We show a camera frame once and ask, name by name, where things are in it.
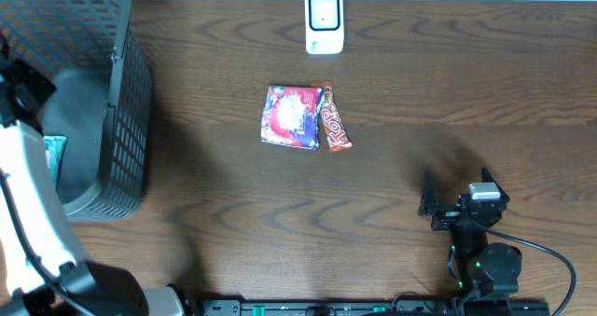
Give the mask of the red white snack bag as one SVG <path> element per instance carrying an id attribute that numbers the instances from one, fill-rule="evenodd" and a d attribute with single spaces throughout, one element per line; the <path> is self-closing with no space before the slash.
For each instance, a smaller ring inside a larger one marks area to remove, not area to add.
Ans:
<path id="1" fill-rule="evenodd" d="M 315 150 L 322 98 L 321 88 L 269 86 L 262 110 L 261 141 Z"/>

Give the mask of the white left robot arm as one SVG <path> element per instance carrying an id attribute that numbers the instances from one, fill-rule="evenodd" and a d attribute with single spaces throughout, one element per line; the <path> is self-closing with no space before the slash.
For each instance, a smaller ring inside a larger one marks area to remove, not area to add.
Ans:
<path id="1" fill-rule="evenodd" d="M 171 285 L 144 289 L 122 268 L 90 258 L 49 172 L 38 114 L 50 80 L 1 41 L 1 242 L 10 302 L 4 315 L 190 315 Z"/>

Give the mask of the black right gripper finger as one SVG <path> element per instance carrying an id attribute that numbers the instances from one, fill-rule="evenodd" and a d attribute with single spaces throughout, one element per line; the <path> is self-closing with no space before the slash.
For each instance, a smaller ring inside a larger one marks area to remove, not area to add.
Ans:
<path id="1" fill-rule="evenodd" d="M 481 168 L 481 180 L 483 183 L 492 183 L 494 184 L 495 188 L 498 190 L 500 197 L 505 198 L 507 193 L 504 189 L 498 184 L 498 182 L 493 178 L 492 174 L 490 173 L 487 167 Z"/>
<path id="2" fill-rule="evenodd" d="M 430 172 L 424 174 L 423 194 L 421 196 L 418 215 L 430 216 L 437 211 L 438 199 L 433 186 L 433 178 Z"/>

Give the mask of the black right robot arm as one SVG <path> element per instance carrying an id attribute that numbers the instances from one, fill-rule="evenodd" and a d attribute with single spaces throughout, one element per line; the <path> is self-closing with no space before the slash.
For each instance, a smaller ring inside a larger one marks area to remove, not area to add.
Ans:
<path id="1" fill-rule="evenodd" d="M 509 195 L 486 168 L 481 180 L 468 186 L 453 204 L 441 204 L 432 176 L 424 177 L 420 216 L 431 218 L 434 231 L 448 231 L 448 269 L 470 299 L 491 299 L 518 292 L 521 251 L 502 242 L 489 243 L 489 228 L 498 223 Z"/>

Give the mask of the orange chocolate bar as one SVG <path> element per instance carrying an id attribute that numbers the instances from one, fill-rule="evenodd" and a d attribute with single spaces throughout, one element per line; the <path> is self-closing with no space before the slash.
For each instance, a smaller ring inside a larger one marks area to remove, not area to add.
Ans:
<path id="1" fill-rule="evenodd" d="M 353 147 L 342 123 L 340 111 L 336 105 L 333 83 L 331 81 L 312 82 L 313 88 L 323 92 L 323 104 L 320 116 L 323 121 L 326 140 L 330 152 L 340 152 Z"/>

